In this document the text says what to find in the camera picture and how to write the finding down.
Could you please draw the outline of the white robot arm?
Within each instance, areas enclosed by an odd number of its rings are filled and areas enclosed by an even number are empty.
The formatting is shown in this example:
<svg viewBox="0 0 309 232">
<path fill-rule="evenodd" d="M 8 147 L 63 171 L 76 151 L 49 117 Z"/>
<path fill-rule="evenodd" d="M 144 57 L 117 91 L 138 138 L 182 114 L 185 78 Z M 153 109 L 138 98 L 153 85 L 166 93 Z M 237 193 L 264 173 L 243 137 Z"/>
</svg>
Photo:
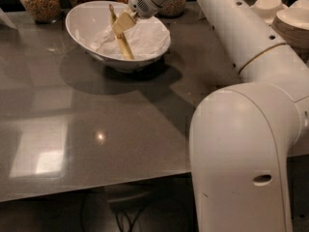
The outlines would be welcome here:
<svg viewBox="0 0 309 232">
<path fill-rule="evenodd" d="M 168 0 L 128 0 L 149 18 Z M 243 0 L 196 0 L 241 82 L 197 106 L 189 135 L 199 232 L 293 232 L 290 149 L 308 132 L 309 69 Z"/>
</svg>

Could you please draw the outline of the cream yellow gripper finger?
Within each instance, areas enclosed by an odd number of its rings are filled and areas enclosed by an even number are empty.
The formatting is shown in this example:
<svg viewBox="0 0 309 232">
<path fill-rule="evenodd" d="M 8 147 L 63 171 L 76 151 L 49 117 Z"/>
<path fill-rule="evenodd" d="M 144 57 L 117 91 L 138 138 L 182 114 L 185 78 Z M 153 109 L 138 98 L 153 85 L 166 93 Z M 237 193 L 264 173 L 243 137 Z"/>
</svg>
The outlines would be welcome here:
<svg viewBox="0 0 309 232">
<path fill-rule="evenodd" d="M 131 9 L 123 10 L 119 15 L 112 15 L 112 30 L 115 35 L 121 35 L 132 28 L 137 21 L 136 12 Z"/>
</svg>

